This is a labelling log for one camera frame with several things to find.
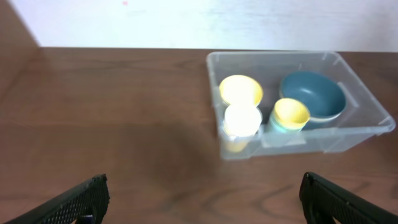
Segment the dark blue large bowl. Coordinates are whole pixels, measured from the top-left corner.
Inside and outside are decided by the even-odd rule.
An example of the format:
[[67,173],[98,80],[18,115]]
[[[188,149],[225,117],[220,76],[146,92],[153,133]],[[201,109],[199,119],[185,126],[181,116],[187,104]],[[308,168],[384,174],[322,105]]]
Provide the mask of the dark blue large bowl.
[[294,72],[283,78],[279,96],[299,100],[310,114],[321,116],[342,113],[346,108],[346,97],[339,85],[322,74],[310,71]]

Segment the cream white cup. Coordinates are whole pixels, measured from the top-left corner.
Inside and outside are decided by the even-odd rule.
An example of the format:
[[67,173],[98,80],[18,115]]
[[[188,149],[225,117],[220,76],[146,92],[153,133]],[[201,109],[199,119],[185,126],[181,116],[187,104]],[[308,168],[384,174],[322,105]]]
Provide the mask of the cream white cup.
[[261,123],[262,113],[254,105],[229,105],[224,112],[223,128],[228,135],[252,136]]

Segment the green cup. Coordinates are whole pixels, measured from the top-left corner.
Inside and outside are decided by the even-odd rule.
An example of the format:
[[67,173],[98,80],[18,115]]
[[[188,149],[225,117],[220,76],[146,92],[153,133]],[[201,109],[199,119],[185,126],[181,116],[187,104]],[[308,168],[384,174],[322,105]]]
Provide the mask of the green cup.
[[279,124],[273,115],[270,115],[269,117],[269,122],[267,124],[267,130],[269,132],[273,132],[273,133],[296,133],[299,132],[300,129],[289,129],[289,128],[285,128],[283,127],[281,124]]

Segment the yellow cup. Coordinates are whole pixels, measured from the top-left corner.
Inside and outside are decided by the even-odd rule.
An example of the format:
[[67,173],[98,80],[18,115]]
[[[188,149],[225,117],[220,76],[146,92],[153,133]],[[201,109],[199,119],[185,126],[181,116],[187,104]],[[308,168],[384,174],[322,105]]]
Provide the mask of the yellow cup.
[[310,118],[308,108],[299,100],[281,98],[276,101],[271,115],[285,128],[302,129]]
[[224,148],[229,152],[241,152],[251,141],[250,136],[226,135],[223,138]]

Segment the yellow bowl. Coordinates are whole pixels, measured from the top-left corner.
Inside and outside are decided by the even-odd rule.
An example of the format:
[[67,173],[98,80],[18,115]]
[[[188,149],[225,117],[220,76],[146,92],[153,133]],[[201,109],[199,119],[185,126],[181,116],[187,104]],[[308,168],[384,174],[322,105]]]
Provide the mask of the yellow bowl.
[[231,75],[223,79],[219,85],[223,104],[250,104],[258,106],[264,92],[262,86],[255,79],[245,75]]

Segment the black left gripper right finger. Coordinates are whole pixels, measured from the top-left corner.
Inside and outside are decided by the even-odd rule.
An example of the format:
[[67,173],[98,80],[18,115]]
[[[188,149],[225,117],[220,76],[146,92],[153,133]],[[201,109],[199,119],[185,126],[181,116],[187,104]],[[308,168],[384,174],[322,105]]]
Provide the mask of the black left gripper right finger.
[[397,223],[388,212],[314,172],[303,175],[299,199],[308,224]]

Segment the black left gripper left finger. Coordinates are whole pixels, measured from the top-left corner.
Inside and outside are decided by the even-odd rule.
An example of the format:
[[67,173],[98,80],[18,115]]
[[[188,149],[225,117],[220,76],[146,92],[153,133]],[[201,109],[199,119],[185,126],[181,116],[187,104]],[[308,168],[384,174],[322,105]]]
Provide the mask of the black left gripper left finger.
[[9,220],[8,224],[101,224],[108,210],[109,200],[107,177],[100,174]]

